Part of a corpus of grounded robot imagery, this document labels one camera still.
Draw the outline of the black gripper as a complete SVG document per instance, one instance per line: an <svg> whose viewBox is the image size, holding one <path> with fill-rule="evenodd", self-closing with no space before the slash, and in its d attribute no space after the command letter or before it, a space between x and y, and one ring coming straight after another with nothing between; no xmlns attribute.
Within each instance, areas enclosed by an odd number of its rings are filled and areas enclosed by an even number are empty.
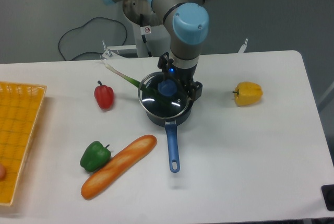
<svg viewBox="0 0 334 224"><path fill-rule="evenodd" d="M169 52L165 52L159 57L157 67L163 73L167 73L167 78L177 81L186 91L192 101L196 101L202 94L202 83L194 81L194 74L197 65L191 68L180 68L173 64L173 59L169 57Z"/></svg>

